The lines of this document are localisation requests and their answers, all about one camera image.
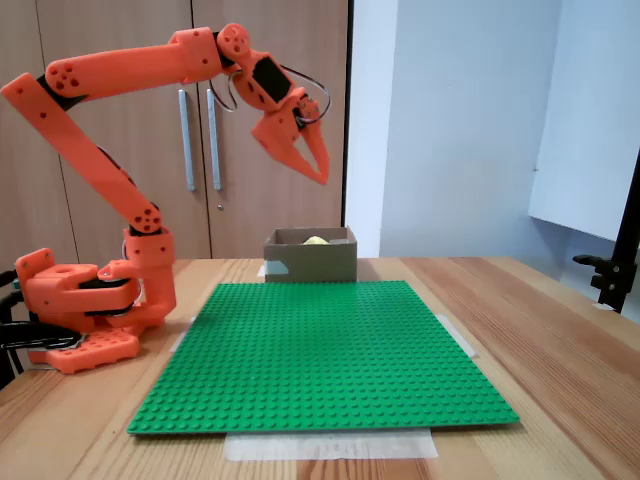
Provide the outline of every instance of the black clamp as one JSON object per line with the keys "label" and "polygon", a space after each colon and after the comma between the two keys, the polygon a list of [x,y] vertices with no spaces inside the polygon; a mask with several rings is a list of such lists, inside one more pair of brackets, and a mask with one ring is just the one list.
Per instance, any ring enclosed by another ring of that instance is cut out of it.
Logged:
{"label": "black clamp", "polygon": [[591,277],[591,286],[600,290],[598,302],[607,304],[620,313],[625,297],[631,292],[638,265],[593,255],[577,255],[573,257],[573,261],[595,267],[596,275]]}

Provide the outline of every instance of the white wall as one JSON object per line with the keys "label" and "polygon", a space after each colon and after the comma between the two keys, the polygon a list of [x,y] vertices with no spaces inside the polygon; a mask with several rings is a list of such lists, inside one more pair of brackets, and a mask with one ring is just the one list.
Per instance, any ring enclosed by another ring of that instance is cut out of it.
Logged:
{"label": "white wall", "polygon": [[509,255],[559,272],[569,232],[527,215],[559,12],[400,0],[381,255]]}
{"label": "white wall", "polygon": [[640,1],[564,0],[531,215],[614,240],[640,146]]}
{"label": "white wall", "polygon": [[398,0],[355,0],[345,223],[360,257],[380,250]]}

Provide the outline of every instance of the wooden table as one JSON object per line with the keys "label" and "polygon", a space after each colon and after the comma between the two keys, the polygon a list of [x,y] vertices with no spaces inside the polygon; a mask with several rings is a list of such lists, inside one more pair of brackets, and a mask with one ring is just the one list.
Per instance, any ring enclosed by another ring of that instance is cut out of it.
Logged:
{"label": "wooden table", "polygon": [[361,260],[361,280],[407,280],[479,352],[522,418],[434,431],[436,459],[233,463],[224,436],[134,438],[126,427],[170,347],[219,282],[256,282],[261,260],[175,268],[178,306],[140,357],[64,376],[29,371],[0,392],[0,478],[638,478],[640,328],[508,258]]}

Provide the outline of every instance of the white panel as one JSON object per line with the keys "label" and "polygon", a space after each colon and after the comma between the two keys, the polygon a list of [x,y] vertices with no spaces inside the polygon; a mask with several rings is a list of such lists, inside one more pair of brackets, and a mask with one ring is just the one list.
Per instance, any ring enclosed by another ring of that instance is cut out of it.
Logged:
{"label": "white panel", "polygon": [[358,256],[377,257],[398,0],[355,0],[345,222]]}
{"label": "white panel", "polygon": [[614,240],[640,146],[640,2],[565,0],[529,213]]}

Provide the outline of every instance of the green lego baseplate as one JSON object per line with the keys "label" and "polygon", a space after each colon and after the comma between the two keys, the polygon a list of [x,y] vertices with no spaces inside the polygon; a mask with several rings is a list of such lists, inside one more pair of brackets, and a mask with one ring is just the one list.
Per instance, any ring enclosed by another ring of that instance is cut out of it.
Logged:
{"label": "green lego baseplate", "polygon": [[406,282],[255,283],[218,286],[128,432],[517,421]]}

